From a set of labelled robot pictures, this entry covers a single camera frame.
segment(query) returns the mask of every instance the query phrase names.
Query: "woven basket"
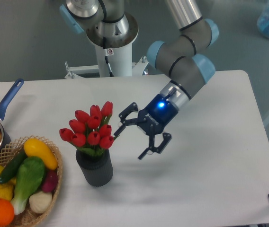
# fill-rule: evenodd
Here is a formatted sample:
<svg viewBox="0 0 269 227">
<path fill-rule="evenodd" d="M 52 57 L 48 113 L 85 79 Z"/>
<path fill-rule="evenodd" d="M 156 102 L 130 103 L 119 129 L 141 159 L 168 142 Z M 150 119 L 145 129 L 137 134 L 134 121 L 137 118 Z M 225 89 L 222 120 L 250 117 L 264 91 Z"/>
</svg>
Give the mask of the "woven basket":
<svg viewBox="0 0 269 227">
<path fill-rule="evenodd" d="M 20 150 L 23 148 L 24 142 L 29 138 L 36 138 L 40 141 L 43 141 L 54 153 L 58 161 L 57 175 L 59 178 L 59 182 L 56 189 L 53 192 L 53 200 L 48 209 L 43 214 L 34 213 L 29 207 L 29 202 L 27 202 L 25 211 L 19 215 L 15 215 L 14 220 L 12 221 L 12 223 L 8 225 L 8 227 L 25 227 L 25 226 L 33 227 L 40 224 L 52 210 L 54 203 L 58 197 L 62 183 L 63 161 L 61 153 L 54 143 L 52 143 L 51 141 L 49 141 L 44 137 L 38 137 L 38 136 L 24 137 L 6 145 L 5 148 L 3 148 L 0 152 L 0 165 L 5 166 L 16 154 L 18 154 Z"/>
</svg>

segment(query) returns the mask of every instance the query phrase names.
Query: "tulip bouquet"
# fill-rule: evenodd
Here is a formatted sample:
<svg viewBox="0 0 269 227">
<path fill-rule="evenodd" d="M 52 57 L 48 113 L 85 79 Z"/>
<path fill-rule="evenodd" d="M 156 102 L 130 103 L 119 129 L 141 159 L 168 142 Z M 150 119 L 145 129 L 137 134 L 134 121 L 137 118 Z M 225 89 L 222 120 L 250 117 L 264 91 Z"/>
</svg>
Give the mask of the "tulip bouquet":
<svg viewBox="0 0 269 227">
<path fill-rule="evenodd" d="M 102 109 L 98 105 L 92 105 L 90 115 L 82 110 L 75 111 L 76 119 L 69 121 L 72 130 L 60 129 L 61 138 L 92 160 L 100 159 L 116 139 L 111 136 L 111 125 L 108 124 L 112 108 L 113 104 L 107 101 Z"/>
</svg>

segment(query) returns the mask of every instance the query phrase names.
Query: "gray background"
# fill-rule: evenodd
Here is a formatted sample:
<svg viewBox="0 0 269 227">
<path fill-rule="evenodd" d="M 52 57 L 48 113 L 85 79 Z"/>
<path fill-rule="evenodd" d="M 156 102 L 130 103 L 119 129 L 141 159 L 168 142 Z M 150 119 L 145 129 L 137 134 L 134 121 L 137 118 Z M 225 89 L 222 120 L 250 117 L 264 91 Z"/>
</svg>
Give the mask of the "gray background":
<svg viewBox="0 0 269 227">
<path fill-rule="evenodd" d="M 269 39 L 256 27 L 266 0 L 197 0 L 204 18 L 214 20 L 220 36 L 202 54 L 216 70 L 248 73 L 263 117 L 269 109 Z M 97 65 L 85 34 L 72 33 L 59 14 L 63 0 L 0 0 L 0 82 L 63 79 L 69 66 Z M 174 41 L 178 29 L 163 0 L 125 0 L 138 22 L 133 60 L 157 40 Z M 148 67 L 151 74 L 159 73 Z M 266 128 L 269 139 L 269 125 Z"/>
</svg>

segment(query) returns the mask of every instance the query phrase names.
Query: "bok choy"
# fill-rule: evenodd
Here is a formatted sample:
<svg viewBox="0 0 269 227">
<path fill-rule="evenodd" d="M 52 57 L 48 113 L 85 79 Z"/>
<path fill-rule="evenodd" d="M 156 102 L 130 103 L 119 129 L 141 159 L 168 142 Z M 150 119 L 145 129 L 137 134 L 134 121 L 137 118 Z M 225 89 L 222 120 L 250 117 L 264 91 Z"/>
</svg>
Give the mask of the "bok choy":
<svg viewBox="0 0 269 227">
<path fill-rule="evenodd" d="M 41 185 L 45 176 L 45 165 L 39 157 L 28 157 L 18 169 L 14 198 L 11 201 L 15 214 L 25 210 L 29 197 Z"/>
</svg>

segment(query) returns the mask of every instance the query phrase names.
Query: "orange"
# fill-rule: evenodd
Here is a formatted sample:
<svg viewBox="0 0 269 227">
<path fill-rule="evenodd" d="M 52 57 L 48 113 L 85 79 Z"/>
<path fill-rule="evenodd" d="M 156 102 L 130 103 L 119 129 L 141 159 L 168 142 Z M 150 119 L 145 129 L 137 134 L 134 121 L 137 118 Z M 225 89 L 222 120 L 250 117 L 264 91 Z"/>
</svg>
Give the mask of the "orange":
<svg viewBox="0 0 269 227">
<path fill-rule="evenodd" d="M 12 204 L 8 200 L 0 199 L 0 227 L 9 225 L 14 216 Z"/>
</svg>

